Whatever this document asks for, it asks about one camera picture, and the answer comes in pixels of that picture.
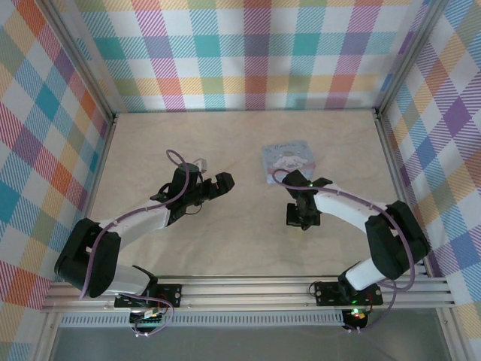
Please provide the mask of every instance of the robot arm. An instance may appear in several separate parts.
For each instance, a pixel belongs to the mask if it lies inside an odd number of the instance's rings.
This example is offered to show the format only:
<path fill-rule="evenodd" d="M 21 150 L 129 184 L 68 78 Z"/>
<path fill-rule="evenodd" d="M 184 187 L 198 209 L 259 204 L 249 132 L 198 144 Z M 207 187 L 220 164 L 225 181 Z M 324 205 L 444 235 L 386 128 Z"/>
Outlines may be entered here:
<path fill-rule="evenodd" d="M 165 207 L 152 209 L 152 206 L 173 199 L 180 193 L 186 182 L 186 172 L 182 165 L 175 170 L 172 182 L 161 187 L 157 194 L 141 207 L 145 208 L 145 211 L 132 214 L 122 222 L 113 219 L 96 223 L 88 218 L 77 222 L 56 261 L 55 273 L 82 290 L 91 247 L 100 232 L 113 223 L 98 243 L 87 295 L 98 297 L 116 293 L 144 296 L 151 294 L 150 291 L 156 287 L 157 278 L 135 265 L 117 265 L 120 250 L 153 230 L 170 226 L 186 214 L 189 206 L 200 206 L 206 200 L 226 194 L 234 186 L 234 180 L 229 173 L 216 175 L 216 183 L 213 183 L 210 178 L 203 179 L 198 166 L 189 163 L 187 165 L 189 184 L 185 193 Z"/>
<path fill-rule="evenodd" d="M 320 225 L 320 214 L 332 214 L 363 231 L 368 237 L 371 258 L 348 268 L 338 278 L 343 300 L 350 303 L 359 293 L 386 278 L 395 280 L 405 273 L 410 264 L 400 236 L 394 232 L 386 217 L 375 208 L 385 211 L 400 226 L 414 262 L 427 256 L 430 246 L 409 207 L 400 201 L 391 205 L 380 202 L 361 204 L 339 196 L 343 192 L 330 180 L 307 180 L 299 170 L 285 176 L 283 184 L 294 187 L 321 187 L 325 191 L 287 189 L 295 204 L 287 205 L 286 223 L 307 230 Z"/>

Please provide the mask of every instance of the white cartoon character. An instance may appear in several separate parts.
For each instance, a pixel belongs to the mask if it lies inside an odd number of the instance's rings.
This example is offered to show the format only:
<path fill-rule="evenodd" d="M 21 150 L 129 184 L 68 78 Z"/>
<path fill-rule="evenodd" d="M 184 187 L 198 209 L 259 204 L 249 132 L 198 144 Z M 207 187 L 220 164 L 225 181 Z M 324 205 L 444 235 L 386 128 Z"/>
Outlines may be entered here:
<path fill-rule="evenodd" d="M 275 168 L 297 169 L 309 162 L 307 159 L 296 156 L 294 152 L 287 151 L 283 154 L 280 154 L 280 156 L 281 158 L 279 158 L 277 162 L 273 164 Z"/>

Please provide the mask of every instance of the plaid wallpaper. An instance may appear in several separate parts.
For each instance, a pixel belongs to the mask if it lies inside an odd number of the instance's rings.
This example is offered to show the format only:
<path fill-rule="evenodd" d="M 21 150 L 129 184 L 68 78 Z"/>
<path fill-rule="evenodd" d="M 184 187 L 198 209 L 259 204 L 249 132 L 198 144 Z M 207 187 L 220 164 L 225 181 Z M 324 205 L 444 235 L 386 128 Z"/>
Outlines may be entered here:
<path fill-rule="evenodd" d="M 481 359 L 481 0 L 451 0 L 388 116 L 435 268 Z"/>
<path fill-rule="evenodd" d="M 429 0 L 55 3 L 112 108 L 145 112 L 372 108 Z"/>
<path fill-rule="evenodd" d="M 34 0 L 0 2 L 0 360 L 27 359 L 107 121 Z"/>

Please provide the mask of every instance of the vent grille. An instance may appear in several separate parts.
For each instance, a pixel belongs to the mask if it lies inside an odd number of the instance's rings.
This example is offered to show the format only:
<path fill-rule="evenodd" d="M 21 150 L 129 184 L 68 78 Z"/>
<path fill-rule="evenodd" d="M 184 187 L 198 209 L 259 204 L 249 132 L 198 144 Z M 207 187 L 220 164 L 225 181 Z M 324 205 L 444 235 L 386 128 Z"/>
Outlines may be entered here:
<path fill-rule="evenodd" d="M 120 327 L 129 324 L 128 314 L 69 313 L 60 327 Z M 183 312 L 175 314 L 171 326 L 339 326 L 341 311 L 269 311 L 269 312 Z"/>

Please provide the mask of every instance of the metal extrusion rail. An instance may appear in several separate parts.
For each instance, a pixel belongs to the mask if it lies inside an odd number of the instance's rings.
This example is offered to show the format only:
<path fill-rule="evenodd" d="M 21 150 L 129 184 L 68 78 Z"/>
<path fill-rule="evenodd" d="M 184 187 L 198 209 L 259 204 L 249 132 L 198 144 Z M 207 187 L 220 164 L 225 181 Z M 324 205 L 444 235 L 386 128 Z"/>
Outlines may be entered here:
<path fill-rule="evenodd" d="M 332 282 L 336 277 L 171 277 L 162 284 L 182 284 L 182 301 L 176 311 L 308 311 L 349 307 L 318 307 L 307 288 L 314 281 Z M 408 281 L 402 276 L 399 287 Z M 384 305 L 392 291 L 381 288 Z M 55 283 L 45 299 L 45 312 L 125 312 L 113 308 L 114 297 L 101 296 L 79 300 L 80 291 L 67 283 Z M 451 308 L 454 300 L 445 278 L 417 275 L 410 291 L 399 293 L 395 308 Z"/>

